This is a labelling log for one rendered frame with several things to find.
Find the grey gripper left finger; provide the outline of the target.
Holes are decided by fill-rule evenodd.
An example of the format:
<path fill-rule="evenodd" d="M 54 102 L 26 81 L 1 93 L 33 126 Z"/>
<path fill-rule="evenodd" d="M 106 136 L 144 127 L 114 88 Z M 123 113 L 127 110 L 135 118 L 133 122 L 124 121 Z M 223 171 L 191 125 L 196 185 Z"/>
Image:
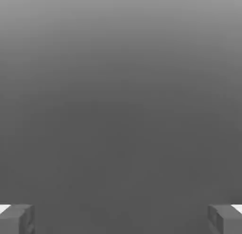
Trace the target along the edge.
<path fill-rule="evenodd" d="M 0 234 L 35 234 L 35 206 L 0 205 Z"/>

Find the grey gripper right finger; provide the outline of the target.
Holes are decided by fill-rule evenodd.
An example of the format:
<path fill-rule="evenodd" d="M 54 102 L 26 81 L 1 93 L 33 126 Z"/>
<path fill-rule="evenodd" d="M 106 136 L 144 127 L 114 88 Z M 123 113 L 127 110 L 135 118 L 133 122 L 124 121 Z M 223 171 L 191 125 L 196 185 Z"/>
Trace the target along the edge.
<path fill-rule="evenodd" d="M 242 234 L 242 204 L 208 205 L 210 234 Z"/>

